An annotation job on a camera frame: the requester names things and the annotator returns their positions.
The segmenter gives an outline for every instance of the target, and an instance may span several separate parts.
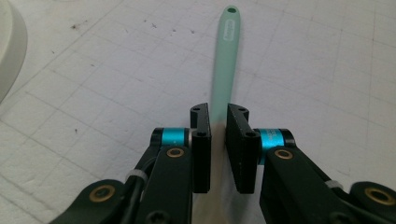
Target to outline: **white round object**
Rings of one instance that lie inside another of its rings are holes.
[[[7,0],[0,0],[0,103],[12,87],[26,54],[23,18]]]

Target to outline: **mint green handle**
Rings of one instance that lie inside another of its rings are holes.
[[[240,24],[241,17],[238,8],[234,6],[226,7],[219,21],[212,101],[209,113],[211,123],[225,122],[227,119],[227,104],[231,101],[233,91]]]

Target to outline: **brass screw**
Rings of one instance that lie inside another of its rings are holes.
[[[293,158],[293,154],[285,149],[278,149],[277,151],[275,151],[275,155],[283,160],[290,160]]]
[[[102,185],[93,189],[90,193],[90,200],[94,203],[102,203],[111,198],[116,189],[111,185]]]
[[[171,148],[166,152],[166,155],[168,155],[168,157],[170,158],[178,158],[178,157],[182,157],[184,155],[184,150],[181,148]]]
[[[369,199],[376,203],[381,203],[387,206],[396,204],[395,198],[382,189],[367,188],[364,190],[364,193]]]

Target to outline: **white surface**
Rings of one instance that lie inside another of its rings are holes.
[[[242,17],[233,102],[251,126],[290,129],[346,190],[396,189],[394,1],[11,2],[30,38],[0,105],[1,223],[49,222],[91,182],[123,180],[155,127],[188,126],[210,98],[230,4]],[[243,197],[228,197],[233,223],[260,223],[257,195]]]
[[[0,103],[21,70],[26,45],[23,18],[7,0],[0,0]]]

